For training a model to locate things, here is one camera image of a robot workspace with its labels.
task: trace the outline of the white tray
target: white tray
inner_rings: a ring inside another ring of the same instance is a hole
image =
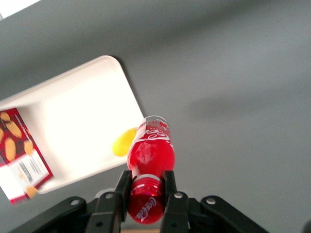
[[[102,56],[0,101],[17,108],[54,178],[39,193],[126,163],[113,141],[143,115],[119,62]]]

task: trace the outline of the red snack package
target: red snack package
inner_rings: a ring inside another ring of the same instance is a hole
[[[17,109],[0,111],[0,186],[12,204],[53,176]]]

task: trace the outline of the yellow ball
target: yellow ball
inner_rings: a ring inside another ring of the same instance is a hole
[[[125,156],[130,150],[137,128],[131,128],[121,134],[112,145],[112,152],[119,157]]]

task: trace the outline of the red bottle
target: red bottle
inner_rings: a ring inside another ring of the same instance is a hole
[[[148,116],[138,127],[128,153],[133,184],[128,213],[138,223],[157,222],[164,213],[164,173],[173,170],[175,153],[166,120]]]

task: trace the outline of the metal screw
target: metal screw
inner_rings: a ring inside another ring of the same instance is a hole
[[[207,198],[206,202],[207,202],[207,204],[210,204],[210,205],[216,204],[216,200],[214,198]]]
[[[70,205],[77,205],[79,204],[79,200],[73,200],[72,202],[70,202]]]
[[[182,193],[174,193],[174,197],[176,198],[182,198],[183,197],[183,194]]]
[[[110,199],[110,198],[112,198],[113,197],[113,193],[107,193],[106,195],[105,195],[105,198],[107,198],[107,199]]]

